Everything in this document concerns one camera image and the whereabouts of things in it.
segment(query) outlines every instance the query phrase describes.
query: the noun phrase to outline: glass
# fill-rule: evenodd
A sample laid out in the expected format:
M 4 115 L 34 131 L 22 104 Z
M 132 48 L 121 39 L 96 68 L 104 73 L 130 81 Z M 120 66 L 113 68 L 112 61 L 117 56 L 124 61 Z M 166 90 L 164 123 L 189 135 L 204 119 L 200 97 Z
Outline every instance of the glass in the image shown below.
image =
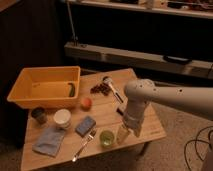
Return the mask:
M 114 142 L 114 134 L 112 131 L 105 130 L 100 134 L 100 142 L 103 147 L 110 147 Z

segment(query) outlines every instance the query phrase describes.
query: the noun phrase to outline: towel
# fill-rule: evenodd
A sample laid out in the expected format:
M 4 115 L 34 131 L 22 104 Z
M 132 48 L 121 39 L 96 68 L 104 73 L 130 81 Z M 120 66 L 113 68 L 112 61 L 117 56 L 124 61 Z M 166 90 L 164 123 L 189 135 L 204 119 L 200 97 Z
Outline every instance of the towel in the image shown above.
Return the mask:
M 46 128 L 33 145 L 33 151 L 55 157 L 59 151 L 65 133 L 65 130 L 56 126 Z

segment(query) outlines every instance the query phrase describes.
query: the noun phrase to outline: sponge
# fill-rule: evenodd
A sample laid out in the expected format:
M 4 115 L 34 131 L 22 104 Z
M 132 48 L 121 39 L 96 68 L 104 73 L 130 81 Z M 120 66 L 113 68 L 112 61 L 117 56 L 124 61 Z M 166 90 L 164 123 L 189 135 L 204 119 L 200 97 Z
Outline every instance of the sponge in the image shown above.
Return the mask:
M 96 125 L 96 121 L 92 119 L 90 116 L 86 116 L 83 121 L 81 121 L 75 131 L 81 136 L 84 137 L 94 126 Z

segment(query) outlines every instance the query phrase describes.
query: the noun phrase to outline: shelf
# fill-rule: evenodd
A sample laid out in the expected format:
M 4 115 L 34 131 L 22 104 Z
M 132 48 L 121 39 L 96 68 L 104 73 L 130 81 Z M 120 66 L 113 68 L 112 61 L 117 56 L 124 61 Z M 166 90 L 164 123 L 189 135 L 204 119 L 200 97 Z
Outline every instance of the shelf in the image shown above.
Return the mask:
M 147 9 L 147 5 L 145 3 L 140 4 L 140 1 L 139 1 L 139 4 L 115 3 L 115 2 L 109 2 L 107 0 L 105 1 L 103 0 L 82 0 L 82 1 L 68 0 L 68 2 L 70 4 L 94 6 L 94 7 L 102 7 L 102 8 L 112 8 L 112 9 L 129 10 L 129 11 L 141 11 L 141 12 L 213 19 L 213 12 L 195 11 L 195 10 L 189 10 L 185 8 L 184 9 L 169 8 L 167 7 L 168 1 L 166 0 L 154 1 L 153 8 L 151 9 Z

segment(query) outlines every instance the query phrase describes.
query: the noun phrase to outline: metal fork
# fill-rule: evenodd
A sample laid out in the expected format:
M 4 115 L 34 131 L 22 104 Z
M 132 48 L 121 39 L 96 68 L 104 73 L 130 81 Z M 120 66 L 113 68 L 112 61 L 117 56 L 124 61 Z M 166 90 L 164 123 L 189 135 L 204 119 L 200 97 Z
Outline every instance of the metal fork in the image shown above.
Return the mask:
M 88 142 L 90 142 L 94 138 L 96 132 L 97 132 L 96 130 L 92 130 L 90 132 L 90 134 L 87 137 L 87 140 L 83 143 L 83 145 L 81 146 L 81 148 L 78 150 L 78 152 L 73 157 L 73 159 L 72 159 L 73 162 L 75 162 L 76 160 L 78 160 L 78 157 L 80 156 L 81 152 L 86 147 L 86 145 L 88 144 Z

